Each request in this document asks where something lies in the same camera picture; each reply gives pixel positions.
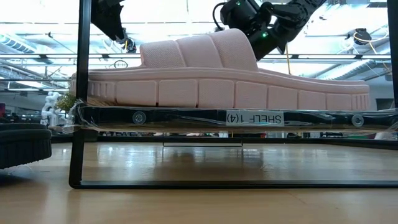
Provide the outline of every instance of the wooden floor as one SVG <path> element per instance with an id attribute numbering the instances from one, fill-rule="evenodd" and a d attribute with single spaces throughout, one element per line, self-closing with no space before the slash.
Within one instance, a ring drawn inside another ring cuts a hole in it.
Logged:
<path id="1" fill-rule="evenodd" d="M 72 190 L 70 149 L 0 171 L 0 224 L 397 223 L 398 190 Z M 91 143 L 84 179 L 398 180 L 398 151 Z"/>

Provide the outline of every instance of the black metal leg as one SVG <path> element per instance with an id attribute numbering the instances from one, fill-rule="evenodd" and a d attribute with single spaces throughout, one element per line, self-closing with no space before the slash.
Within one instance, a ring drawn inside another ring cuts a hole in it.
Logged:
<path id="1" fill-rule="evenodd" d="M 395 106 L 398 108 L 398 1 L 387 0 L 387 6 L 390 31 L 392 84 L 394 86 Z"/>
<path id="2" fill-rule="evenodd" d="M 88 57 L 90 53 L 91 0 L 80 0 L 77 49 L 76 98 L 86 101 L 88 88 Z M 84 130 L 73 133 L 69 185 L 80 188 L 85 146 Z"/>
<path id="3" fill-rule="evenodd" d="M 79 189 L 396 189 L 387 180 L 82 181 Z"/>

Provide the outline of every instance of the white humanoid robot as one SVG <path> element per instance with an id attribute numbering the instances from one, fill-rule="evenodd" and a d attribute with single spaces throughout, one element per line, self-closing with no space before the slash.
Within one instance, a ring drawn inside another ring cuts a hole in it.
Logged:
<path id="1" fill-rule="evenodd" d="M 45 104 L 42 109 L 42 119 L 40 121 L 41 124 L 46 126 L 56 126 L 58 122 L 58 114 L 61 112 L 61 109 L 54 109 L 57 104 L 57 100 L 60 97 L 60 94 L 57 92 L 50 91 L 48 95 L 45 97 Z"/>

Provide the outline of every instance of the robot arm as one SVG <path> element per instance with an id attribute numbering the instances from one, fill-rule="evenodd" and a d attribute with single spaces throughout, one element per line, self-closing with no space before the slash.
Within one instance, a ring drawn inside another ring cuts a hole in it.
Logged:
<path id="1" fill-rule="evenodd" d="M 135 42 L 127 36 L 126 29 L 122 27 L 122 1 L 124 0 L 92 0 L 91 22 L 111 40 L 123 45 L 127 53 L 136 53 Z"/>
<path id="2" fill-rule="evenodd" d="M 221 21 L 243 31 L 260 60 L 275 48 L 283 54 L 286 44 L 296 38 L 325 1 L 291 0 L 284 5 L 265 2 L 258 6 L 254 0 L 230 0 L 221 8 Z M 269 28 L 271 16 L 277 20 Z"/>
<path id="3" fill-rule="evenodd" d="M 91 22 L 110 39 L 123 44 L 127 52 L 135 52 L 136 45 L 122 28 L 120 13 L 124 0 L 92 0 Z M 288 42 L 294 40 L 306 25 L 311 15 L 326 0 L 291 0 L 284 5 L 269 2 L 261 6 L 254 0 L 229 0 L 221 9 L 221 21 L 230 28 L 243 31 L 248 37 L 257 60 L 275 48 L 281 54 Z M 268 28 L 271 16 L 277 21 Z"/>

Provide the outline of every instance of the yellow cable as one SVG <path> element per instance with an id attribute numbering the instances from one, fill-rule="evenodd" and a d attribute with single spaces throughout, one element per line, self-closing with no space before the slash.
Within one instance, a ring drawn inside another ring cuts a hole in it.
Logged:
<path id="1" fill-rule="evenodd" d="M 373 44 L 372 44 L 372 43 L 369 43 L 369 45 L 371 46 L 373 52 L 374 52 L 375 54 L 378 54 L 378 52 L 377 52 L 376 49 L 374 48 Z"/>
<path id="2" fill-rule="evenodd" d="M 383 62 L 383 65 L 384 65 L 384 67 L 387 69 L 387 71 L 388 71 L 390 74 L 392 74 L 390 68 L 389 68 L 384 62 Z"/>
<path id="3" fill-rule="evenodd" d="M 292 73 L 290 72 L 289 48 L 287 47 L 287 44 L 286 44 L 286 57 L 287 57 L 287 69 L 289 70 L 289 75 L 291 75 Z"/>

